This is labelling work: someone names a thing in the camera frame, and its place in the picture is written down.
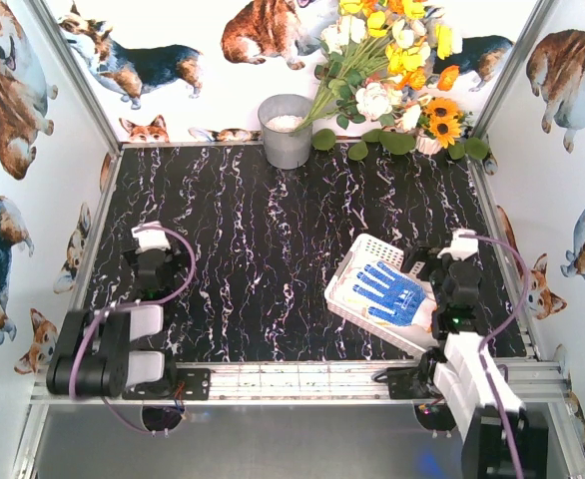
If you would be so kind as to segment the orange dotted white glove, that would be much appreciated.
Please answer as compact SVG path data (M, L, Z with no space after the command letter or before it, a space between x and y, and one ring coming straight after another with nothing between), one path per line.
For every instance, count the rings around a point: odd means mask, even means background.
M342 297L342 302L345 307L356 311L358 314L365 315L370 306L370 302L363 296L355 294L346 294Z

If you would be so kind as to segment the white perforated storage basket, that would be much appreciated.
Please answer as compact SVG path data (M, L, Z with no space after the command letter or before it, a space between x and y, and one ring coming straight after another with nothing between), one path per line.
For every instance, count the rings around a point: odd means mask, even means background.
M355 240L329 281L328 309L413 357L436 345L431 315L436 308L418 261L408 272L403 251L368 234Z

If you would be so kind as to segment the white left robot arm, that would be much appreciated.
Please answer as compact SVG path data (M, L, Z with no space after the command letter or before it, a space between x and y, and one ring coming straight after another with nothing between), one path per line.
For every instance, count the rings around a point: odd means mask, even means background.
M141 295L132 302L99 310L75 309L66 314L46 374L50 394L70 399L120 396L132 386L162 378L162 353L134 350L132 343L159 333L165 305L188 286L178 274L193 278L195 259L189 250L150 247L127 250L124 258Z

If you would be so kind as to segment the blue dotted glove peace sign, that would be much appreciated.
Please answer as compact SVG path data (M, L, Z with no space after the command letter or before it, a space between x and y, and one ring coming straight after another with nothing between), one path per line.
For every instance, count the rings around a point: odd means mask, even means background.
M366 264L356 272L349 294L365 297L370 306L364 315L384 326L418 326L431 331L436 302L425 288L385 261Z

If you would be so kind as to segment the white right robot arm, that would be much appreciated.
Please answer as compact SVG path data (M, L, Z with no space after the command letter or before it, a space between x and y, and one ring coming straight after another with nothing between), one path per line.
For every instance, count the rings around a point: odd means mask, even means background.
M426 244L409 249L401 269L422 265L416 277L431 295L416 312L416 322L429 328L435 341L416 369L422 387L444 400L462 438L461 470L466 478L544 478L547 475L548 425L529 412L511 389L488 351L521 309L490 333L476 322L482 273L471 263L485 238L457 230L448 246Z

